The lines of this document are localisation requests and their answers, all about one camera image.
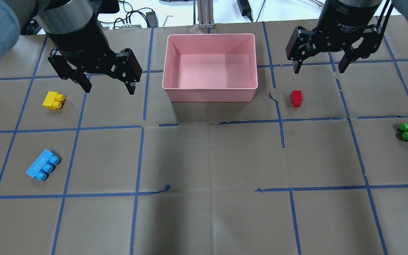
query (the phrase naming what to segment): grid line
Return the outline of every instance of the grid line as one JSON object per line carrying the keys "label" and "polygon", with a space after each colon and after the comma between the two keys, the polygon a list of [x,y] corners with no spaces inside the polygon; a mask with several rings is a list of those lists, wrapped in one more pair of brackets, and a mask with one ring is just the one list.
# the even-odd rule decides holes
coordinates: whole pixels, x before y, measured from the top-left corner
{"label": "grid line", "polygon": [[275,74],[273,73],[273,63],[272,63],[272,52],[270,51],[270,44],[268,42],[268,35],[267,35],[267,28],[265,27],[265,22],[262,21],[262,28],[264,29],[264,36],[265,36],[265,43],[267,44],[267,53],[268,53],[268,62],[270,63],[270,74],[272,75],[272,84],[273,88],[277,88],[277,84],[275,81]]}
{"label": "grid line", "polygon": [[59,215],[58,215],[58,222],[56,223],[55,237],[53,238],[51,255],[54,255],[55,251],[56,251],[56,244],[57,244],[57,241],[58,241],[59,228],[61,226],[62,213],[64,211],[64,203],[65,203],[65,199],[66,199],[65,195],[67,194],[68,182],[70,180],[70,172],[72,171],[73,160],[75,158],[75,150],[77,148],[76,144],[78,143],[78,136],[80,134],[81,120],[83,119],[84,107],[86,105],[86,98],[87,98],[87,93],[84,93],[83,103],[81,104],[80,117],[78,119],[77,130],[76,130],[76,133],[75,133],[75,140],[73,141],[72,154],[70,155],[70,162],[68,164],[67,176],[66,176],[66,179],[65,179],[64,191],[63,191],[63,196],[62,196],[62,199],[61,199],[61,207],[59,209],[60,212],[59,212]]}
{"label": "grid line", "polygon": [[290,199],[290,210],[292,212],[292,221],[293,221],[293,225],[294,225],[295,242],[296,242],[296,246],[297,246],[297,254],[301,255],[300,236],[298,234],[297,215],[295,213],[294,194],[293,194],[292,190],[289,190],[289,199]]}
{"label": "grid line", "polygon": [[143,108],[143,120],[146,120],[147,114],[147,96],[149,95],[149,78],[151,77],[151,61],[152,61],[152,43],[154,41],[154,28],[151,29],[151,40],[149,42],[149,56],[147,58],[147,76],[146,76],[146,88],[144,92],[144,108]]}
{"label": "grid line", "polygon": [[[330,57],[330,62],[332,63],[332,68],[333,68],[333,72],[336,72],[336,67],[335,67],[335,63],[333,61],[333,57],[330,53],[328,53],[329,57]],[[379,239],[380,239],[380,244],[382,246],[382,250],[384,251],[384,255],[388,255],[388,251],[387,251],[387,246],[385,244],[385,240],[384,240],[384,234],[382,233],[382,228],[380,226],[380,222],[379,222],[379,217],[377,216],[377,210],[375,208],[375,204],[374,204],[374,199],[371,193],[371,188],[369,187],[369,181],[367,176],[365,175],[365,169],[364,169],[364,163],[363,163],[363,159],[361,157],[361,152],[360,152],[360,148],[358,146],[358,142],[357,142],[357,137],[355,135],[355,130],[353,129],[353,124],[352,124],[352,120],[350,119],[350,114],[347,108],[347,103],[346,100],[344,98],[344,93],[343,90],[341,88],[341,83],[339,81],[338,78],[336,78],[336,84],[338,86],[338,89],[340,90],[340,95],[341,95],[341,100],[343,102],[344,105],[344,110],[346,112],[347,115],[347,121],[349,122],[349,127],[350,127],[350,133],[352,134],[352,139],[353,139],[353,144],[355,145],[355,149],[357,152],[357,156],[358,156],[358,162],[360,164],[360,168],[361,168],[361,173],[363,174],[363,178],[364,178],[364,183],[366,185],[366,191],[368,193],[368,198],[369,198],[369,203],[371,204],[371,209],[373,212],[373,216],[374,216],[374,221],[377,227],[377,232],[379,234]]]}
{"label": "grid line", "polygon": [[40,50],[40,55],[39,55],[39,58],[37,59],[36,66],[34,68],[34,73],[33,73],[32,77],[31,77],[31,82],[29,83],[29,87],[28,87],[28,90],[26,92],[26,96],[24,97],[24,102],[23,102],[23,106],[21,107],[21,110],[20,110],[20,115],[18,115],[18,120],[17,120],[17,124],[15,126],[15,131],[14,131],[14,133],[12,135],[12,138],[10,139],[9,147],[7,149],[7,153],[6,153],[6,156],[4,158],[4,163],[3,163],[3,166],[2,166],[1,172],[0,172],[0,184],[1,184],[1,180],[2,180],[2,177],[3,177],[4,171],[5,171],[5,167],[7,165],[7,161],[9,159],[8,157],[10,155],[10,150],[12,149],[13,141],[15,140],[15,136],[16,136],[16,133],[17,133],[17,130],[18,130],[18,126],[20,125],[21,118],[23,116],[24,108],[26,107],[26,102],[28,101],[29,93],[31,92],[31,88],[32,88],[32,85],[33,85],[33,82],[34,82],[35,74],[37,73],[37,69],[39,68],[42,53],[44,52],[45,45],[47,44],[47,38],[48,37],[45,36],[44,44],[42,45],[42,49]]}
{"label": "grid line", "polygon": [[143,158],[143,148],[144,148],[144,128],[141,128],[140,151],[138,153],[138,173],[136,176],[135,202],[133,203],[133,215],[131,219],[130,255],[133,255],[133,246],[135,245],[136,213],[138,212],[138,197],[139,197],[139,192],[140,192],[141,163],[142,163],[142,158]]}

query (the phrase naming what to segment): cable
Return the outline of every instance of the cable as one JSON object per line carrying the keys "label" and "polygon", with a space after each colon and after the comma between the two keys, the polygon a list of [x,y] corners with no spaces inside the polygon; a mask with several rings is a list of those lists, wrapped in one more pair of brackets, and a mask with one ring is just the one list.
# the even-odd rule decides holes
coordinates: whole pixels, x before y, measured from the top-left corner
{"label": "cable", "polygon": [[129,2],[125,2],[125,0],[123,0],[123,1],[118,0],[118,2],[123,4],[123,8],[124,8],[125,12],[128,12],[127,10],[125,10],[125,4],[130,5],[131,10],[133,10],[133,6],[131,6],[131,4]]}
{"label": "cable", "polygon": [[394,8],[394,6],[390,5],[390,8],[387,11],[387,15],[385,16],[385,21],[382,24],[382,31],[380,32],[380,40],[379,40],[379,43],[376,45],[374,52],[376,52],[379,49],[380,44],[381,44],[381,42],[382,42],[382,40],[384,38],[385,29],[387,28],[388,20],[390,19],[390,15],[391,15],[391,12],[393,11],[393,8]]}
{"label": "cable", "polygon": [[151,10],[151,11],[154,11],[154,9],[152,9],[152,8],[149,8],[149,7],[143,7],[143,8],[141,8],[141,9],[138,9],[138,10],[143,10],[143,9],[149,9],[149,10]]}
{"label": "cable", "polygon": [[193,0],[193,25],[196,25],[196,0]]}
{"label": "cable", "polygon": [[115,30],[115,28],[116,28],[116,23],[118,22],[118,19],[120,19],[122,21],[122,23],[124,23],[124,26],[125,26],[124,20],[122,18],[117,18],[113,23],[113,30]]}
{"label": "cable", "polygon": [[380,26],[380,23],[382,23],[382,18],[384,17],[385,11],[387,10],[387,6],[390,3],[390,0],[387,0],[385,2],[384,8],[382,9],[382,12],[380,13],[379,20],[377,21],[377,26]]}
{"label": "cable", "polygon": [[259,16],[261,16],[261,12],[262,12],[262,9],[264,8],[264,4],[265,4],[265,0],[264,2],[262,2],[262,6],[261,6],[261,9],[259,10],[259,14],[257,15],[256,22],[259,20]]}
{"label": "cable", "polygon": [[149,21],[147,20],[146,15],[145,15],[144,13],[142,13],[141,11],[139,11],[139,10],[133,10],[133,11],[131,11],[131,12],[128,12],[128,13],[125,15],[125,21],[126,21],[128,24],[131,25],[131,15],[132,15],[133,13],[139,13],[139,14],[143,17],[144,21],[146,21],[147,27],[150,27],[150,26],[149,26]]}

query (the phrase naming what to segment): pink bin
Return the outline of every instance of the pink bin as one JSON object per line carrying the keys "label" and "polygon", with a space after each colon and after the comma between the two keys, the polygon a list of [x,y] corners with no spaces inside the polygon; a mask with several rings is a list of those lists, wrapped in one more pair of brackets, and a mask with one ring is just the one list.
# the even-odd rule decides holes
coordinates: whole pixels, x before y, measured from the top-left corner
{"label": "pink bin", "polygon": [[254,34],[172,34],[161,86],[172,102],[249,102],[256,68]]}

